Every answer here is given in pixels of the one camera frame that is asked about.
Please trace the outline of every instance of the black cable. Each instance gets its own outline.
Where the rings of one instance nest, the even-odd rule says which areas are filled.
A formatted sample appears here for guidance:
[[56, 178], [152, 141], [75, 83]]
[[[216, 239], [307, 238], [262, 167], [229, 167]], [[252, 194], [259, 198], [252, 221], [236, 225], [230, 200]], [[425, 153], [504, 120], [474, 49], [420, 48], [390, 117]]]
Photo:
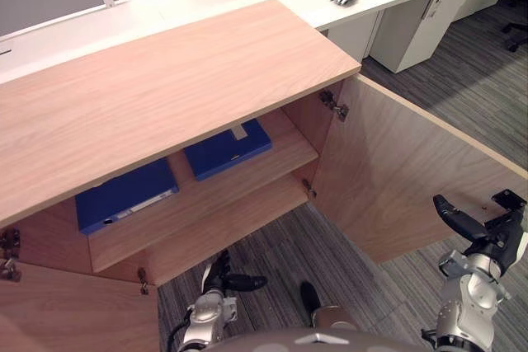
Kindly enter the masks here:
[[191, 314], [192, 314], [192, 309], [189, 308], [185, 316], [183, 317], [183, 321], [177, 324], [176, 327], [174, 327], [171, 333], [168, 335], [167, 348], [165, 349], [166, 352], [171, 352], [172, 344], [174, 344], [174, 336], [176, 335], [176, 333], [178, 333], [179, 330], [181, 330], [183, 327], [189, 326], [189, 324], [191, 323]]

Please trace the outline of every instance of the cabinet top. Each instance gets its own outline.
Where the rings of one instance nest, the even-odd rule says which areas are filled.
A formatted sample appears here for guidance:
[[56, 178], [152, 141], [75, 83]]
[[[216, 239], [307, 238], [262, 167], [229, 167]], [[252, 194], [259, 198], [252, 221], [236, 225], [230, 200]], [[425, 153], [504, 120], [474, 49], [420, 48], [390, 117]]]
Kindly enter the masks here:
[[356, 73], [275, 0], [0, 85], [0, 227]]

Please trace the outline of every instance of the blue folder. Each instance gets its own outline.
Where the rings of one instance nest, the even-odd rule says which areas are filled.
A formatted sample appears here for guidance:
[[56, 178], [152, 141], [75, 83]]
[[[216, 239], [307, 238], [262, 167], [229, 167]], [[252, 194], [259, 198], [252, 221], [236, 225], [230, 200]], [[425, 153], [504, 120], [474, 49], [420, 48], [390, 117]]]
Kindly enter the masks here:
[[75, 197], [79, 231], [91, 234], [178, 192], [166, 158], [161, 158]]
[[247, 137], [237, 140], [231, 129], [184, 148], [198, 181], [213, 176], [271, 148], [271, 140], [257, 120], [242, 124]]

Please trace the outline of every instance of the open cabinet door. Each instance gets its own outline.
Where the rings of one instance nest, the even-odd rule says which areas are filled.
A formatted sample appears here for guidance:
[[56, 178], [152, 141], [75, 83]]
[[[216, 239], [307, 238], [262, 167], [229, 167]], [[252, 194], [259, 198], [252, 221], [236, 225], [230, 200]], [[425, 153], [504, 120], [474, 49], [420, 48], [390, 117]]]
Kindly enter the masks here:
[[157, 294], [139, 285], [18, 264], [0, 281], [2, 352], [159, 351]]
[[527, 172], [418, 106], [349, 77], [312, 186], [316, 206], [374, 261], [439, 241], [452, 231], [432, 197], [444, 195], [480, 221], [503, 213], [491, 196], [527, 194]]

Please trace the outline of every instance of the door hinge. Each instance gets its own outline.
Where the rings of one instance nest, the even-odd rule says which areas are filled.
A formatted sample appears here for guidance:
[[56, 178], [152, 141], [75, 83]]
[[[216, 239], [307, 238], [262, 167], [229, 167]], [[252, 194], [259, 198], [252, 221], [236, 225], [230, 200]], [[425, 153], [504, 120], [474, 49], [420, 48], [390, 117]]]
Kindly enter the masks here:
[[144, 296], [149, 294], [149, 284], [147, 283], [147, 271], [145, 271], [145, 268], [139, 267], [138, 268], [138, 278], [139, 282], [141, 283], [141, 288], [139, 288], [139, 292], [143, 294]]
[[312, 193], [312, 196], [315, 198], [317, 197], [317, 191], [314, 190], [314, 188], [312, 187], [312, 185], [310, 185], [310, 182], [307, 181], [306, 179], [303, 179], [303, 186], [306, 188], [306, 190], [309, 192], [309, 193]]
[[0, 260], [0, 280], [20, 282], [22, 272], [17, 270], [17, 259], [20, 255], [20, 231], [8, 228], [0, 235], [0, 250], [3, 251]]
[[333, 94], [330, 91], [324, 90], [323, 92], [321, 92], [319, 94], [319, 99], [328, 109], [334, 111], [337, 114], [337, 117], [339, 117], [340, 121], [344, 121], [347, 118], [348, 106], [338, 106], [337, 103], [333, 100]]

